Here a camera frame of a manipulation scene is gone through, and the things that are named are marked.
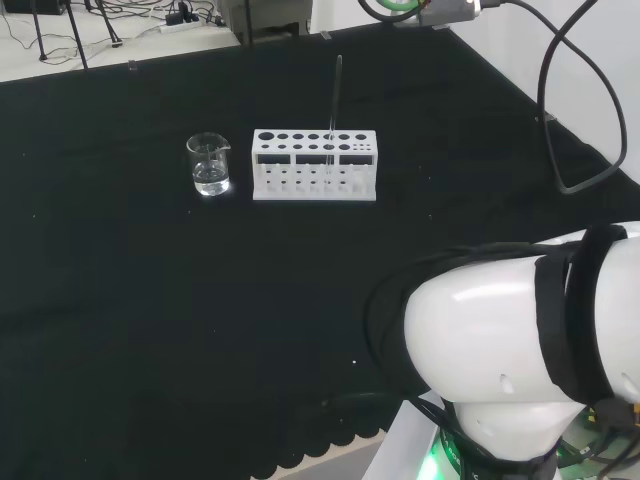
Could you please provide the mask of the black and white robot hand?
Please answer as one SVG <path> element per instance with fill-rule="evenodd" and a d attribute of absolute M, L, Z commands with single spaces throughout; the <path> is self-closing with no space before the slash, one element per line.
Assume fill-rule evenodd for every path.
<path fill-rule="evenodd" d="M 481 12 L 479 0 L 431 0 L 419 13 L 422 26 L 441 26 L 473 21 Z"/>

